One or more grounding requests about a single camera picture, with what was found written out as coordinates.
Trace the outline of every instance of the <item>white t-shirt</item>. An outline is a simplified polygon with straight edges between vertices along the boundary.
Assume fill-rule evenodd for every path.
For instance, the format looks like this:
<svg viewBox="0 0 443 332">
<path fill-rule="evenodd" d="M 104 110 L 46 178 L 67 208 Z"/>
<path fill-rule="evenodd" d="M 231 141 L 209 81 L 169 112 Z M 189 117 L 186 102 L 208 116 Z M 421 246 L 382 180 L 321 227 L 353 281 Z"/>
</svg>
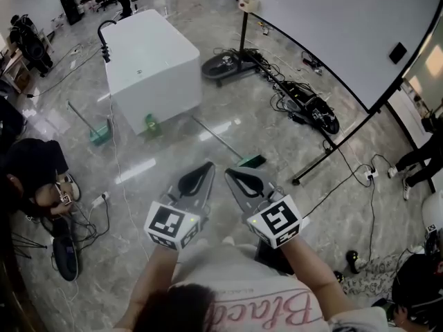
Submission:
<svg viewBox="0 0 443 332">
<path fill-rule="evenodd" d="M 381 308 L 365 308 L 323 319 L 318 300 L 294 277 L 251 259 L 253 246 L 222 245 L 182 257 L 176 285 L 199 284 L 216 293 L 214 331 L 387 332 Z"/>
</svg>

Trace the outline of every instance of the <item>marble floor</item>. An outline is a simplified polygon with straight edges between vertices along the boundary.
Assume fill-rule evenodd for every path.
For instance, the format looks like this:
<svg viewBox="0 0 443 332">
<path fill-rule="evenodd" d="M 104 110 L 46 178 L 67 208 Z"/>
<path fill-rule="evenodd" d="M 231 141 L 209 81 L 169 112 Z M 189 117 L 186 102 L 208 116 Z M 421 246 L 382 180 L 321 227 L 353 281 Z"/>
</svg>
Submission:
<svg viewBox="0 0 443 332">
<path fill-rule="evenodd" d="M 239 45 L 242 13 L 235 0 L 139 0 L 137 4 L 139 9 L 153 8 L 165 16 L 200 50 L 202 61 L 212 57 L 215 48 Z M 71 173 L 82 188 L 82 210 L 89 212 L 92 200 L 104 191 L 110 193 L 110 231 L 82 251 L 82 272 L 76 284 L 66 283 L 53 270 L 51 247 L 32 251 L 32 260 L 19 259 L 28 290 L 50 331 L 103 329 L 112 326 L 121 316 L 144 266 L 144 250 L 150 254 L 153 249 L 143 232 L 147 210 L 151 202 L 159 198 L 171 175 L 187 166 L 211 160 L 217 167 L 208 202 L 210 221 L 200 236 L 212 244 L 227 235 L 238 243 L 257 243 L 257 238 L 240 223 L 239 207 L 224 180 L 224 170 L 238 159 L 217 140 L 206 136 L 188 114 L 163 123 L 163 135 L 152 139 L 147 134 L 136 136 L 114 105 L 118 165 L 114 144 L 92 145 L 88 129 L 66 108 L 66 101 L 70 100 L 94 125 L 111 117 L 96 29 L 101 21 L 114 17 L 117 12 L 118 6 L 111 6 L 105 12 L 86 14 L 76 25 L 58 30 L 51 57 L 55 63 L 60 61 L 59 64 L 48 77 L 36 79 L 31 91 L 40 96 L 18 101 L 28 119 L 27 136 L 60 142 Z M 318 76 L 307 69 L 301 62 L 301 49 L 277 31 L 264 36 L 257 20 L 251 18 L 246 38 L 247 46 L 260 48 L 289 79 L 310 83 L 328 101 L 341 122 L 339 138 L 364 119 L 364 110 L 334 77 L 327 71 Z M 69 54 L 76 44 L 81 44 L 79 53 Z M 74 68 L 88 61 L 57 84 L 71 71 L 74 60 Z M 231 80 L 220 89 L 204 80 L 204 100 L 191 113 L 210 127 L 221 126 L 224 129 L 221 135 L 245 156 L 264 155 L 268 162 L 262 169 L 292 195 L 305 216 L 350 175 L 350 170 L 336 152 L 304 177 L 300 186 L 291 185 L 290 178 L 323 153 L 323 139 L 311 127 L 296 124 L 285 114 L 272 111 L 271 86 L 258 74 Z M 411 146 L 383 107 L 341 150 L 355 169 L 359 163 L 370 163 L 375 154 L 394 163 L 410 151 Z M 125 173 L 147 161 L 155 165 L 122 183 L 116 180 L 118 166 Z M 374 163 L 380 173 L 375 181 L 373 200 L 372 256 L 377 257 L 401 252 L 423 241 L 421 204 L 431 191 L 427 183 L 420 183 L 405 202 L 400 179 L 388 179 L 388 165 L 380 158 L 375 158 Z M 360 179 L 363 179 L 362 172 L 357 174 Z M 332 268 L 344 269 L 344 254 L 351 248 L 364 257 L 369 255 L 371 196 L 372 188 L 364 188 L 351 178 L 310 214 L 311 224 L 301 235 Z M 105 228 L 103 205 L 92 212 L 91 221 L 98 228 Z M 20 214 L 15 216 L 14 224 L 16 232 L 50 246 L 50 238 L 40 225 L 25 220 Z"/>
</svg>

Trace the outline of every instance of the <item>white projection screen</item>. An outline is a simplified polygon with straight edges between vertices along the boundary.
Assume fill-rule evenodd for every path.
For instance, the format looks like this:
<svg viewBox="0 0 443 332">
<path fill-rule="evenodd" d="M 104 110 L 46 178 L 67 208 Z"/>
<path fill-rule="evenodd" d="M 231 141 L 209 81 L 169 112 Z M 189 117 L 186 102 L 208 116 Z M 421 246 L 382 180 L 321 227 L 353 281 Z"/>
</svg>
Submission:
<svg viewBox="0 0 443 332">
<path fill-rule="evenodd" d="M 255 13 L 314 54 L 366 111 L 402 76 L 440 0 L 259 0 Z M 389 58 L 402 43 L 406 54 Z"/>
</svg>

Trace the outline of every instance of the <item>black metal stand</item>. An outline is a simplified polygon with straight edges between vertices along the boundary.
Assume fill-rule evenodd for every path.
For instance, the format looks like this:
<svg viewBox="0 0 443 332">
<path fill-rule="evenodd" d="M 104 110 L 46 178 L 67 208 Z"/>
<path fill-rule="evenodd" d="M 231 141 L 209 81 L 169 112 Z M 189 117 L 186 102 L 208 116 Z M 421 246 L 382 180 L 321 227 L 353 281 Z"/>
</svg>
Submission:
<svg viewBox="0 0 443 332">
<path fill-rule="evenodd" d="M 15 232 L 11 232 L 12 245 L 14 246 L 14 252 L 17 256 L 24 257 L 27 259 L 32 259 L 32 257 L 26 254 L 21 248 L 45 248 L 48 246 L 41 245 L 33 240 L 27 239 Z"/>
<path fill-rule="evenodd" d="M 429 29 L 426 33 L 426 35 L 424 36 L 423 40 L 421 41 L 420 45 L 418 46 L 417 50 L 414 52 L 414 54 L 411 56 L 411 58 L 409 59 L 408 63 L 406 63 L 403 71 L 399 74 L 399 76 L 397 77 L 397 79 L 390 85 L 390 87 L 388 88 L 388 90 L 386 90 L 386 92 L 379 98 L 379 100 L 374 104 L 373 107 L 371 107 L 371 109 L 367 110 L 364 105 L 363 108 L 368 112 L 368 116 L 363 120 L 362 123 L 360 123 L 355 129 L 353 129 L 351 131 L 351 133 L 346 136 L 339 144 L 335 144 L 334 141 L 329 137 L 329 135 L 326 133 L 325 130 L 323 130 L 321 127 L 316 127 L 316 129 L 323 135 L 323 137 L 326 139 L 326 141 L 329 143 L 329 145 L 331 146 L 331 149 L 328 149 L 328 151 L 325 151 L 325 153 L 318 159 L 316 159 L 311 165 L 308 165 L 307 168 L 305 168 L 304 170 L 302 170 L 299 174 L 295 175 L 292 179 L 291 182 L 293 185 L 299 185 L 300 184 L 300 179 L 304 176 L 306 176 L 308 173 L 310 173 L 310 171 L 312 171 L 315 167 L 317 167 L 319 164 L 321 164 L 324 160 L 326 160 L 329 156 L 331 156 L 338 148 L 341 147 L 341 145 L 343 145 L 345 142 L 347 142 L 356 132 L 358 132 L 360 130 L 360 128 L 362 128 L 372 117 L 375 113 L 380 112 L 381 107 L 387 103 L 388 99 L 390 98 L 390 96 L 393 95 L 393 93 L 395 92 L 396 89 L 398 89 L 402 82 L 402 75 L 406 72 L 406 70 L 413 64 L 413 62 L 415 61 L 415 58 L 419 55 L 419 51 L 421 49 L 421 47 L 423 46 L 424 42 L 426 41 L 426 39 L 428 38 L 429 35 L 432 34 L 433 32 L 433 27 L 436 25 L 436 23 L 438 22 L 438 18 L 440 15 L 440 12 L 442 11 L 443 8 L 443 0 L 440 1 L 440 4 L 437 8 L 437 11 L 434 15 L 434 18 L 429 26 Z M 285 34 L 284 32 L 282 32 L 280 29 L 278 29 L 276 26 L 274 26 L 273 24 L 270 24 L 268 21 L 264 20 L 263 18 L 261 18 L 260 16 L 257 16 L 255 14 L 253 14 L 253 16 L 257 17 L 259 20 L 263 21 L 264 23 L 272 26 L 275 30 L 279 31 L 280 33 L 282 33 L 282 35 L 288 37 L 291 41 L 293 41 L 294 43 L 296 43 L 297 45 L 299 45 L 299 47 L 305 49 L 306 51 L 308 51 L 309 53 L 311 53 L 312 55 L 314 55 L 314 57 L 318 60 L 320 60 L 319 58 L 317 58 L 317 56 L 315 56 L 315 54 L 313 54 L 311 51 L 307 50 L 305 47 L 303 47 L 301 44 L 299 44 L 296 40 L 294 40 L 293 38 L 291 38 L 290 36 L 288 36 L 287 34 Z M 242 38 L 240 40 L 240 49 L 239 49 L 239 53 L 240 55 L 247 55 L 248 58 L 250 60 L 252 60 L 253 62 L 255 62 L 257 64 L 257 66 L 262 69 L 277 85 L 278 87 L 280 87 L 280 89 L 286 93 L 299 107 L 300 109 L 303 109 L 303 107 L 301 107 L 299 101 L 297 100 L 297 98 L 293 97 L 292 94 L 282 85 L 282 83 L 267 69 L 265 68 L 258 60 L 256 60 L 250 53 L 248 53 L 245 49 L 244 49 L 244 42 L 246 39 L 246 29 L 248 28 L 248 14 L 244 13 L 243 15 L 243 25 L 242 25 Z M 340 81 L 343 86 L 350 91 L 350 93 L 356 98 L 356 100 L 361 104 L 360 100 L 355 96 L 355 94 L 352 92 L 352 90 L 349 89 L 349 87 L 338 77 L 335 75 L 335 73 L 330 70 L 326 65 L 325 68 L 331 72 L 332 75 L 334 75 L 338 81 Z M 305 114 L 306 117 L 308 117 L 309 119 L 313 120 L 312 124 L 316 124 L 315 120 L 312 118 L 311 114 Z"/>
</svg>

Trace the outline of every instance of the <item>power strip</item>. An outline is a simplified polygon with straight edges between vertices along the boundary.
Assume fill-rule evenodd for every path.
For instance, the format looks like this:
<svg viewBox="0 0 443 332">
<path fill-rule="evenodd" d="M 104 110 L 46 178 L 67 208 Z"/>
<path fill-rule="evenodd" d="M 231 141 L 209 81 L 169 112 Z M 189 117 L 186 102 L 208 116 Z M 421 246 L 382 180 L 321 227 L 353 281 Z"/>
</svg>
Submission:
<svg viewBox="0 0 443 332">
<path fill-rule="evenodd" d="M 108 192 L 104 192 L 102 193 L 98 198 L 96 198 L 93 202 L 92 202 L 92 207 L 96 208 L 98 207 L 100 204 L 104 203 L 105 200 L 103 199 L 102 196 L 105 196 L 105 199 L 108 200 L 109 199 L 109 193 Z"/>
<path fill-rule="evenodd" d="M 374 171 L 367 171 L 365 172 L 366 175 L 366 179 L 368 180 L 368 182 L 370 182 L 371 180 L 373 180 L 374 178 L 379 176 L 379 172 L 375 169 Z"/>
</svg>

